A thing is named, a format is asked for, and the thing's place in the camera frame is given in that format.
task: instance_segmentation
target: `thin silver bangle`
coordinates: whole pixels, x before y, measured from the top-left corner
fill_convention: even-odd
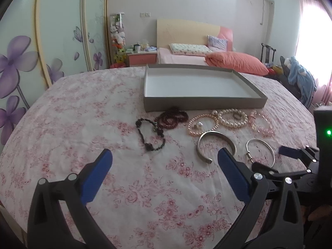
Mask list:
[[[204,138],[205,136],[208,136],[208,135],[212,135],[212,136],[217,136],[219,138],[222,138],[223,140],[225,140],[231,147],[232,149],[232,153],[233,153],[233,156],[235,156],[236,154],[236,146],[235,144],[233,143],[233,141],[231,141],[229,139],[229,137],[225,136],[224,134],[218,132],[218,131],[208,131],[208,132],[205,132],[203,133],[198,142],[197,142],[197,145],[196,145],[196,151],[197,151],[197,154],[198,156],[200,157],[200,159],[202,159],[204,162],[208,163],[208,164],[211,164],[212,163],[212,159],[211,158],[208,158],[206,156],[204,156],[200,150],[200,141],[202,140],[202,138]]]
[[[251,163],[253,163],[254,161],[252,160],[253,157],[250,155],[250,151],[249,151],[249,149],[248,149],[248,144],[249,144],[250,141],[254,141],[254,140],[256,140],[256,141],[258,141],[258,142],[260,142],[260,143],[263,143],[266,147],[269,148],[269,150],[271,151],[271,154],[272,154],[272,156],[273,156],[273,164],[272,164],[272,166],[270,166],[270,168],[273,168],[274,163],[276,162],[276,156],[275,156],[275,154],[274,154],[274,151],[273,151],[272,147],[271,147],[269,144],[267,144],[265,141],[263,141],[263,140],[261,140],[261,139],[258,139],[258,138],[250,139],[250,140],[248,140],[248,142],[247,142],[247,144],[246,144],[246,149],[247,149],[247,153],[246,153],[246,154],[247,154],[248,158],[250,159]]]

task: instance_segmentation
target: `bed headboard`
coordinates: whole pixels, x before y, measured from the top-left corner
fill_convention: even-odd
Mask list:
[[[171,43],[207,45],[207,36],[227,39],[227,50],[232,51],[233,32],[231,29],[185,20],[157,20],[157,47],[168,48]]]

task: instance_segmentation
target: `curtain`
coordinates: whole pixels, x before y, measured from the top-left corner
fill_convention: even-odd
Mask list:
[[[319,0],[300,0],[301,20],[296,59],[311,72],[317,91],[312,104],[328,103],[331,93],[332,20]]]

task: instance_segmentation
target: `black beaded bracelet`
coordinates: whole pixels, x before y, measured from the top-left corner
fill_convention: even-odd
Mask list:
[[[152,146],[151,143],[145,143],[144,136],[143,136],[143,134],[142,134],[142,132],[141,132],[141,130],[140,130],[140,127],[141,127],[141,125],[142,125],[142,121],[147,121],[147,122],[149,122],[150,124],[152,124],[153,127],[154,127],[153,130],[157,132],[157,135],[158,135],[158,136],[160,136],[160,137],[163,138],[163,143],[162,143],[158,148],[155,149],[155,148]],[[149,120],[149,119],[143,119],[143,118],[140,118],[140,119],[138,119],[138,120],[136,121],[135,124],[136,124],[137,130],[138,130],[138,133],[139,133],[139,135],[141,136],[142,142],[143,142],[143,144],[145,145],[145,149],[146,149],[148,152],[149,152],[149,151],[158,151],[158,150],[160,150],[162,147],[165,146],[165,142],[166,142],[166,140],[165,140],[165,136],[164,136],[164,130],[160,129],[160,128],[158,127],[158,125],[157,125],[156,122],[153,122],[153,121],[151,121],[151,120]]]

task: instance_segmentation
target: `pink nightstand drawer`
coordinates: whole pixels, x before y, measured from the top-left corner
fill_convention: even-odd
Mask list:
[[[129,66],[155,64],[157,62],[157,54],[135,54],[128,55]]]

